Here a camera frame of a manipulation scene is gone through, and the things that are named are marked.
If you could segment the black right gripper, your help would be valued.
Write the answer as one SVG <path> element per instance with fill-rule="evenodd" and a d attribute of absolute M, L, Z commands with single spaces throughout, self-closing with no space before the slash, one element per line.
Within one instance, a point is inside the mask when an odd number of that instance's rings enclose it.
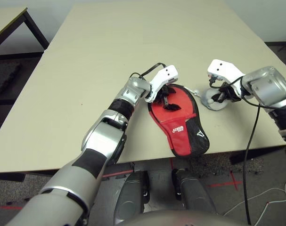
<path fill-rule="evenodd" d="M 226 82 L 223 82 L 222 85 L 225 87 L 219 89 L 220 93 L 217 93 L 211 97 L 214 102 L 223 103 L 225 99 L 231 102 L 241 101 L 241 98 L 236 95 L 231 86 L 229 86 Z"/>

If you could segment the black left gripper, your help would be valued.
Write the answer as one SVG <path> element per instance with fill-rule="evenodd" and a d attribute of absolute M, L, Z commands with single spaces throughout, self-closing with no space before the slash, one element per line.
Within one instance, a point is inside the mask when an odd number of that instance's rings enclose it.
<path fill-rule="evenodd" d="M 165 110 L 168 111 L 177 111 L 180 110 L 181 107 L 177 104 L 169 104 L 168 103 L 168 96 L 172 93 L 176 93 L 175 89 L 164 85 L 157 93 L 154 102 L 156 103 L 163 103 Z"/>

